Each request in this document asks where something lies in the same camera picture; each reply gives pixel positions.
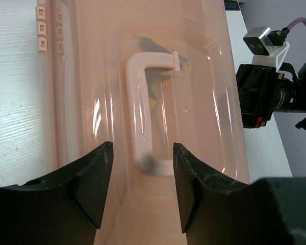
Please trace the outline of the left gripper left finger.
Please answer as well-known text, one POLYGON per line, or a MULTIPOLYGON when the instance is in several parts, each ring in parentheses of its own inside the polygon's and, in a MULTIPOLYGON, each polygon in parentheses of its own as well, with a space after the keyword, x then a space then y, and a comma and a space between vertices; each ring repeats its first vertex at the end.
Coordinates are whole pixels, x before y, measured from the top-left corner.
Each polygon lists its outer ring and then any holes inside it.
POLYGON ((107 141, 47 175, 0 187, 0 244, 93 244, 113 158, 107 141))

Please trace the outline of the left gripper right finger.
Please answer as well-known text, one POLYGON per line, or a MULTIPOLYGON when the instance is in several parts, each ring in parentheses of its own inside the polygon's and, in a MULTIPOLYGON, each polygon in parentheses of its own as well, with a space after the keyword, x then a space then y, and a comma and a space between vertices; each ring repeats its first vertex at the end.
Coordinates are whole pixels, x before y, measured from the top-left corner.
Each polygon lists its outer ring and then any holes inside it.
POLYGON ((188 244, 306 244, 306 178, 245 184, 180 143, 173 146, 173 168, 188 244))

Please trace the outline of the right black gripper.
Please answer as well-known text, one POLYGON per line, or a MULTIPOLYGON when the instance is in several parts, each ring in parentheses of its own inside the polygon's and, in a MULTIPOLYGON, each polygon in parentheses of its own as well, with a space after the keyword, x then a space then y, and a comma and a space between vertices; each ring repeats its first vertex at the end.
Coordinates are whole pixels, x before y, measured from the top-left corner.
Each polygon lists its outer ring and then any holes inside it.
MULTIPOLYGON (((266 126, 273 112, 306 113, 306 63, 274 67, 241 64, 236 74, 243 127, 266 126)), ((296 125, 306 131, 306 117, 296 125)))

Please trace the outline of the pink plastic toolbox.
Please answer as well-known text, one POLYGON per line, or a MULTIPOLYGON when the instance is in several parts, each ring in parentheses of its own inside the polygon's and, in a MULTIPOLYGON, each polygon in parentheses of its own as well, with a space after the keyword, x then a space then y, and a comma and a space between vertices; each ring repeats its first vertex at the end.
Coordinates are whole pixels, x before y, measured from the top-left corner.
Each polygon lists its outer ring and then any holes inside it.
POLYGON ((113 166, 92 244, 186 244, 172 151, 249 182, 223 1, 38 1, 45 164, 105 141, 113 166))

